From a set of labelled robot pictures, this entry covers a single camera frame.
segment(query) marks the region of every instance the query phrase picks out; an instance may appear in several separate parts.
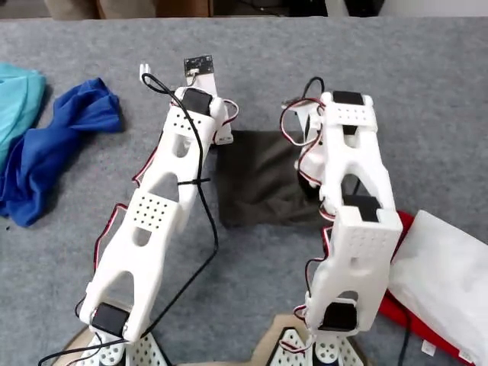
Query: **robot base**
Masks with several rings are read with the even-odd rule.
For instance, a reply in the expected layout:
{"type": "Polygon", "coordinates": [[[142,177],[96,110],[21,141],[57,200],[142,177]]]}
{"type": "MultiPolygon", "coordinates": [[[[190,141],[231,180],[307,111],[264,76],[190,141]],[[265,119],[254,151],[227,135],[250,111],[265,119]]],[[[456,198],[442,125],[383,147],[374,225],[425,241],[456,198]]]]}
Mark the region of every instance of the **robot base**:
{"type": "Polygon", "coordinates": [[[365,366],[347,338],[332,336],[327,340],[318,339],[306,351],[297,354],[284,350],[279,341],[296,348],[305,346],[295,328],[284,328],[267,366],[365,366]]]}
{"type": "MultiPolygon", "coordinates": [[[[93,337],[89,346],[97,345],[93,337]]],[[[93,355],[97,350],[85,351],[82,358],[93,355]]],[[[151,334],[133,345],[112,345],[104,347],[96,355],[78,361],[75,366],[168,366],[159,346],[151,334]]]]}

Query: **perforated panel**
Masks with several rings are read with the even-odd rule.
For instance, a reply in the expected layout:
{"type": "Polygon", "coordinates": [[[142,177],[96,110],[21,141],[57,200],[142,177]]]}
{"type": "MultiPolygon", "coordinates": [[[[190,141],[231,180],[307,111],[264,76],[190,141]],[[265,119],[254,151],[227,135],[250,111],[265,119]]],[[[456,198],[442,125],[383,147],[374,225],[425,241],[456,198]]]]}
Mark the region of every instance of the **perforated panel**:
{"type": "Polygon", "coordinates": [[[317,342],[315,355],[324,364],[331,364],[339,357],[339,344],[336,342],[317,342]]]}
{"type": "Polygon", "coordinates": [[[130,347],[126,364],[129,366],[167,366],[152,335],[147,335],[130,347]]]}
{"type": "Polygon", "coordinates": [[[141,229],[155,232],[171,222],[177,209],[178,204],[174,201],[136,189],[127,210],[127,219],[141,229]]]}
{"type": "MultiPolygon", "coordinates": [[[[206,136],[209,136],[215,132],[215,120],[212,117],[191,111],[188,113],[190,114],[193,124],[197,128],[198,134],[202,140],[206,140],[206,136]]],[[[170,108],[168,117],[166,118],[164,131],[165,133],[177,133],[178,135],[191,138],[194,138],[195,136],[190,122],[180,108],[170,108]]]]}
{"type": "Polygon", "coordinates": [[[323,98],[327,106],[325,116],[328,125],[365,126],[376,131],[376,114],[368,95],[363,95],[364,105],[334,103],[330,93],[325,93],[323,98]]]}
{"type": "MultiPolygon", "coordinates": [[[[89,345],[97,344],[98,339],[94,337],[89,345]]],[[[124,354],[124,349],[126,350],[126,366],[168,366],[151,334],[136,342],[134,345],[112,345],[111,347],[105,347],[93,357],[84,361],[78,361],[75,366],[115,366],[120,362],[124,354]]],[[[85,351],[82,357],[93,355],[96,351],[96,349],[85,351]]]]}
{"type": "MultiPolygon", "coordinates": [[[[295,329],[285,330],[281,340],[287,341],[289,344],[294,345],[297,348],[305,346],[295,329]]],[[[306,356],[305,353],[294,355],[293,353],[285,351],[281,346],[278,346],[276,352],[272,356],[269,366],[306,366],[306,356]]]]}
{"type": "Polygon", "coordinates": [[[373,258],[378,252],[388,249],[392,242],[396,241],[398,234],[391,230],[382,230],[380,228],[366,229],[347,229],[346,243],[355,256],[364,259],[373,258]]]}
{"type": "MultiPolygon", "coordinates": [[[[287,341],[297,348],[304,347],[304,343],[295,329],[285,330],[281,340],[287,341]]],[[[312,353],[315,353],[319,361],[324,364],[335,362],[340,357],[342,366],[364,366],[351,343],[347,338],[335,337],[335,342],[317,342],[315,347],[308,348],[304,353],[297,355],[285,351],[279,344],[275,348],[274,354],[268,366],[313,366],[312,353]]]]}
{"type": "Polygon", "coordinates": [[[343,366],[363,366],[363,361],[359,358],[351,343],[346,339],[339,339],[339,353],[342,358],[343,366]]]}

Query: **circuit board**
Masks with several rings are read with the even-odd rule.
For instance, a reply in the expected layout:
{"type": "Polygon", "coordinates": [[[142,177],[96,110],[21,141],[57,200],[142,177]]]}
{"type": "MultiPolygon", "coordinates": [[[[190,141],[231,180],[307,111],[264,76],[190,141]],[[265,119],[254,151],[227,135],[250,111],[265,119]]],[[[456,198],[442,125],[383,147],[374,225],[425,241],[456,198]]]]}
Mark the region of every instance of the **circuit board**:
{"type": "Polygon", "coordinates": [[[205,75],[214,73],[214,61],[212,55],[185,59],[185,76],[205,75]]]}

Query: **wooden base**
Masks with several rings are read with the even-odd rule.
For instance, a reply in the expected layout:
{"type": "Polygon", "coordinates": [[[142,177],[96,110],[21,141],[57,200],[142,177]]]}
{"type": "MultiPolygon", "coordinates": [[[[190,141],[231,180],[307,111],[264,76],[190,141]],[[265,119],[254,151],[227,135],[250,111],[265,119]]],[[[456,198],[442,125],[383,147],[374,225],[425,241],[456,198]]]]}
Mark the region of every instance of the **wooden base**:
{"type": "MultiPolygon", "coordinates": [[[[299,321],[293,315],[277,315],[273,319],[273,323],[265,335],[261,338],[259,343],[254,349],[252,353],[252,357],[247,362],[201,362],[195,364],[180,364],[180,366],[266,366],[268,363],[271,354],[273,353],[276,343],[278,342],[281,332],[283,328],[287,327],[294,327],[300,337],[303,340],[307,339],[307,330],[303,322],[299,321]]],[[[80,333],[78,333],[75,338],[65,347],[68,348],[81,348],[85,347],[93,338],[93,334],[88,330],[88,328],[84,328],[80,333]]],[[[356,353],[360,356],[361,360],[367,366],[372,366],[372,363],[366,359],[364,353],[358,347],[358,345],[354,342],[353,339],[349,338],[350,343],[354,347],[356,353]]],[[[81,357],[81,353],[72,354],[72,355],[64,355],[56,360],[53,366],[65,366],[68,362],[75,360],[81,357]]]]}

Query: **white plastic bag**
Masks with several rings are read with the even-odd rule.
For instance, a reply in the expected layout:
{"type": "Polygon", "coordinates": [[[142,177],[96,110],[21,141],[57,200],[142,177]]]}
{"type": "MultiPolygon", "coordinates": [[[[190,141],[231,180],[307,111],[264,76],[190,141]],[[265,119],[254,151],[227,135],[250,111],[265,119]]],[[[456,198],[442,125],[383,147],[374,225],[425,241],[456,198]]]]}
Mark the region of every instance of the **white plastic bag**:
{"type": "Polygon", "coordinates": [[[488,365],[488,246],[419,211],[395,255],[391,293],[477,366],[488,365]]]}

